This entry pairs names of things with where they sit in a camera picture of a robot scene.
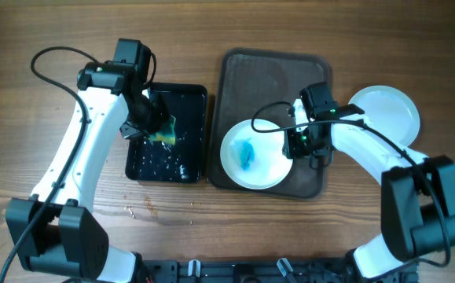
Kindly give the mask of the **green yellow sponge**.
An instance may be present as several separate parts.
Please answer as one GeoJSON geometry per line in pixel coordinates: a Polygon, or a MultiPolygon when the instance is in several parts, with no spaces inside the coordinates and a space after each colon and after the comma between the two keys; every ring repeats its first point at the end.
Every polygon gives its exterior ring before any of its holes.
{"type": "Polygon", "coordinates": [[[154,134],[151,134],[148,137],[148,140],[152,142],[162,142],[165,145],[175,145],[176,143],[176,135],[175,135],[175,123],[176,118],[174,116],[170,116],[169,120],[164,123],[161,128],[154,134]]]}

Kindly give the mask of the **white plate top stained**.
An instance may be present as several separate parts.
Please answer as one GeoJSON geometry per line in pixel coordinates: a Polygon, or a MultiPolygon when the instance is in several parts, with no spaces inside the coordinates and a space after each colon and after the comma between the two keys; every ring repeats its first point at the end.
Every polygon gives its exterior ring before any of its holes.
{"type": "Polygon", "coordinates": [[[220,148],[224,172],[246,189],[269,189],[282,182],[293,160],[283,152],[284,133],[264,119],[247,119],[226,133],[220,148]]]}

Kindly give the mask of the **white plate stained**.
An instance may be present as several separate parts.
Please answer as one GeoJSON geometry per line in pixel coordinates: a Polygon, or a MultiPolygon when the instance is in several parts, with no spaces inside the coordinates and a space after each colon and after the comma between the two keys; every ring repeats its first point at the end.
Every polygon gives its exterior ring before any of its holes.
{"type": "Polygon", "coordinates": [[[420,114],[413,101],[391,86],[368,86],[350,100],[373,121],[376,129],[392,141],[411,145],[420,131],[420,114]]]}
{"type": "Polygon", "coordinates": [[[220,148],[224,172],[246,189],[269,189],[282,182],[293,160],[283,152],[284,133],[264,119],[247,119],[226,133],[220,148]]]}

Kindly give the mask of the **white plate bottom stained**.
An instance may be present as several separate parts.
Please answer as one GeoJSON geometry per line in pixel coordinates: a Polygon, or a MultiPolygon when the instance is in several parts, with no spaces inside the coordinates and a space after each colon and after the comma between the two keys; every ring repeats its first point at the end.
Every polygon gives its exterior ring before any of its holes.
{"type": "Polygon", "coordinates": [[[391,86],[368,86],[350,100],[373,121],[376,129],[392,141],[411,145],[420,131],[420,114],[413,101],[391,86]]]}

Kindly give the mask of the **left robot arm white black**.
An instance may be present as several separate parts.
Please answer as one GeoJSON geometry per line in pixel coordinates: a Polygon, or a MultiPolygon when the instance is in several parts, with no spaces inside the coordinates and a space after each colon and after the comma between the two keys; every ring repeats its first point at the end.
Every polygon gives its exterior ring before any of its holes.
{"type": "Polygon", "coordinates": [[[23,269],[68,282],[150,282],[142,257],[110,245],[94,218],[97,181],[113,139],[174,144],[175,119],[150,94],[156,56],[120,39],[112,60],[90,58],[71,91],[75,111],[53,162],[26,199],[13,198],[5,219],[23,269]]]}

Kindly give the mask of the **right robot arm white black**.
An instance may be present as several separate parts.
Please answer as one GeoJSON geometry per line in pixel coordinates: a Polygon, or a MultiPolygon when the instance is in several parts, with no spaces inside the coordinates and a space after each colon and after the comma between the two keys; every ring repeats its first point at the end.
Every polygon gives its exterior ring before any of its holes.
{"type": "Polygon", "coordinates": [[[381,233],[352,250],[347,266],[373,282],[426,263],[447,266],[455,246],[455,163],[427,157],[392,141],[357,105],[338,106],[328,84],[311,84],[289,110],[295,125],[284,132],[283,154],[306,157],[315,171],[336,151],[346,153],[380,184],[381,233]],[[444,260],[427,259],[443,252],[444,260]]]}

